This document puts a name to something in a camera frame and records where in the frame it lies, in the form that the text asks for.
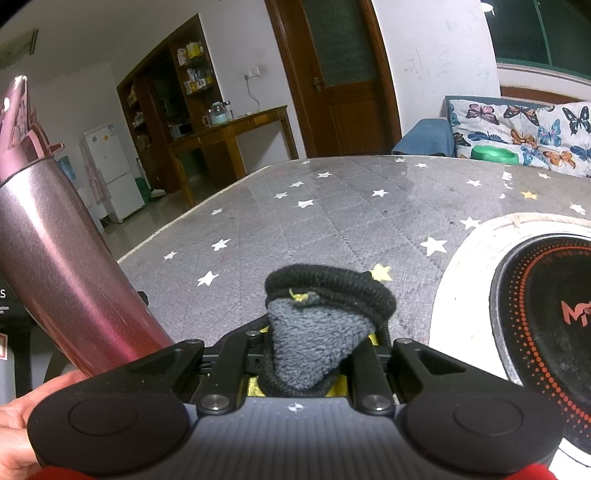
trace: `floor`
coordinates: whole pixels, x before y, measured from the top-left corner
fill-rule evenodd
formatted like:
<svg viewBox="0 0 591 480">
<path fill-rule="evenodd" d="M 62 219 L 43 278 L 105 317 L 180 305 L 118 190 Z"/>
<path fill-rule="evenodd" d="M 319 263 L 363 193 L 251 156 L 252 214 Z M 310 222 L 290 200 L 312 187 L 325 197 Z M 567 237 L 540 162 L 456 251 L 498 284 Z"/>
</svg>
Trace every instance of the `floor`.
<svg viewBox="0 0 591 480">
<path fill-rule="evenodd" d="M 192 180 L 191 188 L 197 204 L 218 191 L 207 177 Z M 185 202 L 183 192 L 178 190 L 157 201 L 149 202 L 122 223 L 107 226 L 102 235 L 113 257 L 119 259 L 188 210 L 189 206 Z"/>
</svg>

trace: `yellow star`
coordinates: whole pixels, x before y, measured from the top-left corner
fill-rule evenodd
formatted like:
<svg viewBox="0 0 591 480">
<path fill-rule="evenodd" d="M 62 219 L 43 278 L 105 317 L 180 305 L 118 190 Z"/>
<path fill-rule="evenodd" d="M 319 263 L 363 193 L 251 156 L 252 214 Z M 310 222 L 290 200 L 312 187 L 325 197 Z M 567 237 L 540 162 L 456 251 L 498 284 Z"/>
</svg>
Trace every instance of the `yellow star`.
<svg viewBox="0 0 591 480">
<path fill-rule="evenodd" d="M 382 264 L 377 264 L 373 270 L 370 270 L 370 272 L 374 280 L 392 281 L 392 278 L 390 278 L 390 275 L 388 275 L 390 272 L 390 267 L 384 267 Z"/>
<path fill-rule="evenodd" d="M 531 192 L 521 192 L 521 193 L 527 199 L 534 199 L 534 200 L 538 199 L 538 196 L 535 193 L 531 193 Z"/>
</svg>

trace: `wooden door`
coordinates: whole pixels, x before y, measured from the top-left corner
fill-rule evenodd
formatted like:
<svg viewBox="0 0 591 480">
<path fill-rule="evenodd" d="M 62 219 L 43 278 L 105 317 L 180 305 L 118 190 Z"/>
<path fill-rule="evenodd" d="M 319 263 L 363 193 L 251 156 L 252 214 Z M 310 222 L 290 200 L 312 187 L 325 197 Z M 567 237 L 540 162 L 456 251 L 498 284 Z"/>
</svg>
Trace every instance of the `wooden door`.
<svg viewBox="0 0 591 480">
<path fill-rule="evenodd" d="M 398 109 L 371 0 L 266 0 L 309 157 L 384 154 Z"/>
</svg>

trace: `logo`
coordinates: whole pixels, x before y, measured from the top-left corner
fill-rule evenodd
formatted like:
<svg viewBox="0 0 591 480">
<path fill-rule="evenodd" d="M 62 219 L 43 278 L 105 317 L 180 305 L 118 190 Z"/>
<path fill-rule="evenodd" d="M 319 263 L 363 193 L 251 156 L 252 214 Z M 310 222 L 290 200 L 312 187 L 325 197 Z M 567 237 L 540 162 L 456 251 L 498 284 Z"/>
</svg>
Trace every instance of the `logo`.
<svg viewBox="0 0 591 480">
<path fill-rule="evenodd" d="M 587 326 L 587 315 L 591 314 L 591 301 L 589 303 L 578 303 L 577 306 L 571 309 L 566 302 L 562 301 L 562 315 L 564 316 L 564 321 L 570 325 L 570 319 L 572 318 L 574 322 L 578 321 L 579 317 L 581 317 L 581 325 L 584 327 Z"/>
<path fill-rule="evenodd" d="M 293 413 L 298 413 L 302 410 L 304 410 L 305 406 L 303 406 L 301 403 L 295 402 L 292 403 L 291 405 L 287 406 L 287 410 L 292 411 Z"/>
</svg>

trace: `green object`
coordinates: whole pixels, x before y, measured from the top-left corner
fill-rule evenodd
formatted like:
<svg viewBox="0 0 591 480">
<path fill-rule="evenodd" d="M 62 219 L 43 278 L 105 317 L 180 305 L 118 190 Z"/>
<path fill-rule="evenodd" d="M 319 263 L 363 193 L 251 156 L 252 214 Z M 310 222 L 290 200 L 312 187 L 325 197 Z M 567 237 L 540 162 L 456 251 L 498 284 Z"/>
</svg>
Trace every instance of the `green object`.
<svg viewBox="0 0 591 480">
<path fill-rule="evenodd" d="M 138 186 L 139 188 L 139 192 L 142 195 L 142 198 L 144 199 L 144 203 L 147 205 L 148 202 L 150 201 L 150 189 L 148 188 L 148 185 L 146 184 L 146 181 L 144 180 L 143 177 L 138 177 L 135 179 L 135 184 Z"/>
<path fill-rule="evenodd" d="M 516 153 L 510 152 L 506 148 L 491 147 L 490 145 L 474 147 L 470 157 L 474 160 L 519 165 L 519 157 Z"/>
</svg>

